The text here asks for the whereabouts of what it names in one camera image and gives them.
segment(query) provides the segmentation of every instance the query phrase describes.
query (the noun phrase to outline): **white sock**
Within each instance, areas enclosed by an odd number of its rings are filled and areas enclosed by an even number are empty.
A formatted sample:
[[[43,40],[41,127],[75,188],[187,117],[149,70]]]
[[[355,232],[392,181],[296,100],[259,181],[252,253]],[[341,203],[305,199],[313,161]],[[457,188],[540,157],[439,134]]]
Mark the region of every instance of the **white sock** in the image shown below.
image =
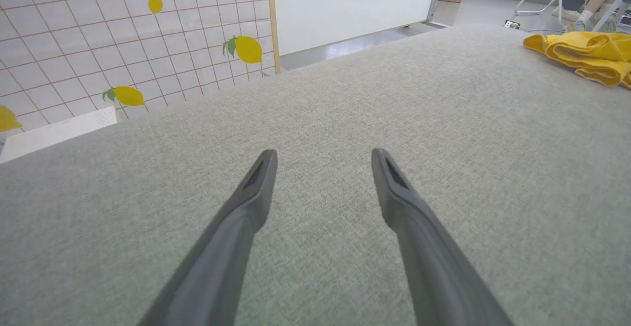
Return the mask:
[[[577,19],[577,21],[582,21],[583,23],[587,23],[590,18],[594,15],[593,12],[588,11],[588,10],[584,10],[581,15],[579,16],[579,18]]]
[[[609,9],[609,7],[611,7],[612,4],[609,3],[603,3],[602,6],[600,7],[600,9],[598,9],[598,12],[596,13],[596,18],[600,19],[603,16],[605,16],[605,12]]]

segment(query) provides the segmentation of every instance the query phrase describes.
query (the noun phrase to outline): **sneaker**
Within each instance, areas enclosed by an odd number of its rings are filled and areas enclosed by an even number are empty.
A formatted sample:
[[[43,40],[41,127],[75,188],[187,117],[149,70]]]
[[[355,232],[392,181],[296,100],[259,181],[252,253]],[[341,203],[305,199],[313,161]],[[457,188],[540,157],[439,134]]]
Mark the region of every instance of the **sneaker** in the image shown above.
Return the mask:
[[[602,25],[602,32],[615,33],[616,31],[616,14],[609,16],[609,19]]]
[[[570,23],[567,27],[567,32],[584,32],[585,31],[585,23],[582,20],[574,21],[574,23]]]

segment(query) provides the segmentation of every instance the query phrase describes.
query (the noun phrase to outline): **lemon decal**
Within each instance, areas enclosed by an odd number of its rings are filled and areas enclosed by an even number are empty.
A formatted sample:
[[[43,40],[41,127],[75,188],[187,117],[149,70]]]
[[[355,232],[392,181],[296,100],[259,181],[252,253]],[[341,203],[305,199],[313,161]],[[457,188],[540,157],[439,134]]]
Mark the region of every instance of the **lemon decal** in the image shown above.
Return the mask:
[[[235,56],[235,49],[237,55],[245,63],[258,63],[263,62],[263,49],[258,41],[250,38],[249,36],[232,36],[232,38],[223,43],[223,56],[226,55],[226,49],[232,55]]]
[[[114,98],[118,99],[120,103],[126,106],[142,106],[144,99],[142,99],[142,93],[130,86],[118,86],[116,88],[110,88],[103,92],[103,100],[108,97],[110,101],[114,101]]]
[[[7,131],[11,129],[19,129],[22,128],[22,124],[20,124],[17,119],[15,119],[15,114],[9,110],[9,108],[5,106],[0,106],[0,131]]]
[[[162,11],[162,0],[149,0],[147,6],[151,14],[160,13],[160,11]]]

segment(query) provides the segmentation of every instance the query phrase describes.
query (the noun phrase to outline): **gray floor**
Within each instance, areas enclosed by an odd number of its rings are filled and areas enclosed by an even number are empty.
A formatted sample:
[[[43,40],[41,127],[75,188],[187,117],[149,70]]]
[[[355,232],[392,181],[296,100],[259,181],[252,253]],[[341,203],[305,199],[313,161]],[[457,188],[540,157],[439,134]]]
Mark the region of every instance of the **gray floor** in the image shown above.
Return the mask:
[[[480,23],[503,25],[505,20],[511,19],[517,4],[518,1],[516,0],[462,0],[460,3],[439,2],[433,20],[444,25]],[[544,4],[524,3],[520,9],[539,10],[544,6]],[[550,7],[541,15],[518,16],[515,18],[515,21],[528,30],[560,30],[561,26],[557,18],[552,16],[553,9],[554,7]],[[290,71],[435,29],[421,23],[413,24],[407,28],[386,30],[347,41],[332,43],[331,45],[316,47],[315,49],[284,55],[280,57],[280,63],[282,70]]]

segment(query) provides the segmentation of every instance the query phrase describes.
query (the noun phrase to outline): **green leaf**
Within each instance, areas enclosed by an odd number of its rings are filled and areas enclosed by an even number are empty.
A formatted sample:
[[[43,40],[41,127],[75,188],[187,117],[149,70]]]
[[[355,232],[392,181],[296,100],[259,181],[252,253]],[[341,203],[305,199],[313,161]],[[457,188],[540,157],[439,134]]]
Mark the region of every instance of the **green leaf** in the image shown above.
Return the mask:
[[[114,101],[114,88],[110,88],[110,90],[107,91],[107,97],[110,99],[110,101]]]

